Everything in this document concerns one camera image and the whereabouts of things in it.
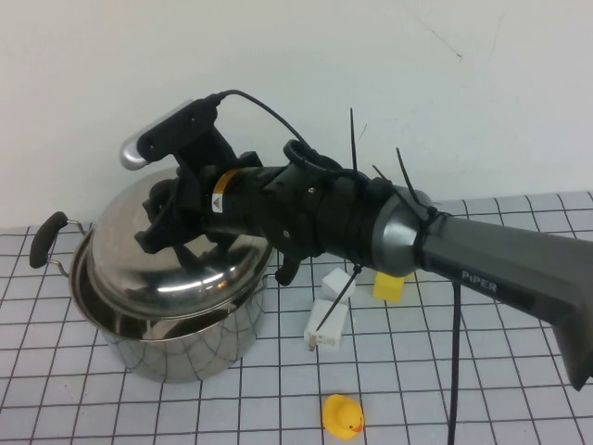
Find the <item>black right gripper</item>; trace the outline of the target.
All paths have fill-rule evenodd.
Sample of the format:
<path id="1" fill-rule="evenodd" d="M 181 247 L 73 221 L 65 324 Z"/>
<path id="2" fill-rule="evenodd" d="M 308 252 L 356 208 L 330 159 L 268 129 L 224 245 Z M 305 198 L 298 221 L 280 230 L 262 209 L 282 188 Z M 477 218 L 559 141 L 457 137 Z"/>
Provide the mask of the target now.
<path id="1" fill-rule="evenodd" d="M 152 186 L 143 202 L 149 226 L 134 239 L 148 254 L 178 246 L 185 269 L 226 266 L 233 237 L 262 235 L 261 159 L 254 151 L 235 154 L 219 133 L 191 135 L 176 148 L 178 179 Z"/>

